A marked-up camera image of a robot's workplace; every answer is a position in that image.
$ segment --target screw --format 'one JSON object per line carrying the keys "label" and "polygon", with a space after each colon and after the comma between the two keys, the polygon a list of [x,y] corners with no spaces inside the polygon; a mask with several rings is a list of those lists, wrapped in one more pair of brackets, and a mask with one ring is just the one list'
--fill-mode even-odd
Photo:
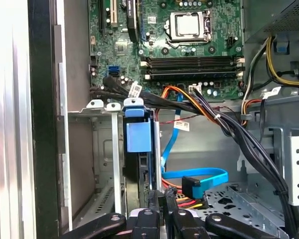
{"label": "screw", "polygon": [[120,218],[118,217],[118,215],[113,215],[111,220],[112,221],[118,221]]}
{"label": "screw", "polygon": [[220,216],[212,216],[211,219],[214,220],[214,221],[216,221],[216,222],[220,222],[221,221]]}
{"label": "screw", "polygon": [[178,211],[178,214],[180,214],[181,216],[185,216],[186,215],[186,212],[184,210],[179,210]]}
{"label": "screw", "polygon": [[153,213],[150,210],[144,212],[145,215],[152,215]]}

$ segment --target motherboard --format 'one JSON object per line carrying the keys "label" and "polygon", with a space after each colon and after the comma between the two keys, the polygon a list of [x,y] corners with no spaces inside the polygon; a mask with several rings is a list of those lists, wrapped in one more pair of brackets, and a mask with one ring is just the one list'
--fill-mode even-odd
{"label": "motherboard", "polygon": [[90,0],[89,7],[93,86],[102,89],[111,75],[157,95],[168,85],[216,102],[243,95],[240,0]]}

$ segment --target blue sata port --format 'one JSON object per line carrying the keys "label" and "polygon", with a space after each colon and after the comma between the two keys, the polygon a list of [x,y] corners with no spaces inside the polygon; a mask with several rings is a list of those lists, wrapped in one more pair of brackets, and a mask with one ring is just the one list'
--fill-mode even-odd
{"label": "blue sata port", "polygon": [[119,66],[108,66],[108,74],[114,77],[118,77],[120,75],[120,67]]}

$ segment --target green circuit board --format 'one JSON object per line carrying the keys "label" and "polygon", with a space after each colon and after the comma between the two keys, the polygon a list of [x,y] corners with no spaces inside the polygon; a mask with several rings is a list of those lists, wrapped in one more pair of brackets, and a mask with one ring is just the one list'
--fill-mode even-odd
{"label": "green circuit board", "polygon": [[[100,30],[99,23],[99,1],[90,0],[89,9],[91,65],[96,66],[96,74],[91,76],[93,85],[102,86],[102,80],[108,73],[108,66],[119,66],[118,82],[127,89],[133,81],[137,81],[144,90],[161,95],[166,85],[181,85],[187,90],[191,85],[200,85],[202,94],[209,101],[240,98],[238,78],[206,80],[204,77],[196,77],[195,80],[183,78],[160,82],[145,80],[144,75],[141,74],[142,57],[243,56],[240,0],[142,0],[138,4],[140,19],[138,43],[131,42],[127,32],[127,13],[121,6],[124,0],[101,0],[103,8],[109,9],[114,2],[117,4],[117,26],[108,24],[103,31]],[[210,11],[212,29],[210,42],[180,46],[168,44],[164,26],[171,13],[198,11]],[[230,48],[228,48],[229,38],[235,39]]]}

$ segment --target cpu socket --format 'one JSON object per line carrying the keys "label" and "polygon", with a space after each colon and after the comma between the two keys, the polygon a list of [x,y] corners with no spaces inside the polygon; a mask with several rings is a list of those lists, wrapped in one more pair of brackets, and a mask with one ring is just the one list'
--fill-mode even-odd
{"label": "cpu socket", "polygon": [[210,11],[172,12],[164,26],[170,43],[211,41]]}

